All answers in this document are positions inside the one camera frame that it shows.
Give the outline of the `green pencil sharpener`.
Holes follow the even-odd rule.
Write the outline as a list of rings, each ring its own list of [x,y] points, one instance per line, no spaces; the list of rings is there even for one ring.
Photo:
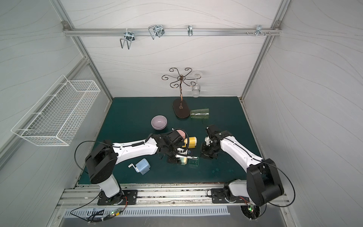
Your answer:
[[[188,159],[186,157],[177,158],[177,164],[178,165],[186,165],[188,162]]]

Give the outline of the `green clear tray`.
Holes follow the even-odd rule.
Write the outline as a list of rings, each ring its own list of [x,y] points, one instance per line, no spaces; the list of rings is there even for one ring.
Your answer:
[[[188,159],[188,165],[192,168],[197,168],[199,166],[199,157]]]

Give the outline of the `yellow pencil sharpener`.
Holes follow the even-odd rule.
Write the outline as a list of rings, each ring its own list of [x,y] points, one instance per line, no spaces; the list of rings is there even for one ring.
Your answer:
[[[189,137],[184,140],[183,148],[195,148],[197,145],[197,138],[196,137]]]

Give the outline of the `pink pencil sharpener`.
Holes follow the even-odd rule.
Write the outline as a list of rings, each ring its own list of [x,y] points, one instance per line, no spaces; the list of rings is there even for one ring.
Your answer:
[[[177,130],[177,132],[182,136],[183,139],[187,138],[187,135],[183,130]]]

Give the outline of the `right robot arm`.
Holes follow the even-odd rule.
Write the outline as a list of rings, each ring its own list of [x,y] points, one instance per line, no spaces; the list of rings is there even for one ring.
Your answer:
[[[263,159],[249,151],[229,131],[221,131],[215,125],[206,128],[207,137],[201,146],[204,158],[217,159],[218,154],[230,155],[246,172],[246,180],[235,179],[224,184],[222,191],[213,189],[214,203],[253,202],[256,206],[270,204],[284,195],[279,169],[271,159]]]

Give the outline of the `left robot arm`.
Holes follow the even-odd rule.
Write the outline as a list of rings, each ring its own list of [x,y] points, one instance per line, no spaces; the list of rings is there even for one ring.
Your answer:
[[[86,156],[85,172],[92,184],[101,188],[100,205],[118,205],[126,200],[126,194],[113,175],[114,167],[126,160],[161,153],[172,161],[178,161],[177,156],[186,157],[190,139],[183,129],[174,129],[169,133],[150,134],[146,139],[112,143],[92,141],[98,146]]]

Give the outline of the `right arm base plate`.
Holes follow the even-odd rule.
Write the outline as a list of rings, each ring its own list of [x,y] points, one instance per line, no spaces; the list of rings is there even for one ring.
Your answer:
[[[214,204],[222,204],[222,203],[250,203],[248,197],[243,196],[234,196],[232,192],[227,188],[214,188],[210,189],[207,192],[207,196],[212,199],[212,203]]]

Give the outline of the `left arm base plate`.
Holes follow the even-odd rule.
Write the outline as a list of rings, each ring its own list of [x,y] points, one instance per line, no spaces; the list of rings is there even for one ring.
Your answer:
[[[97,202],[98,206],[111,206],[111,205],[135,205],[137,200],[137,190],[123,190],[114,195],[107,197],[104,191],[101,191]]]

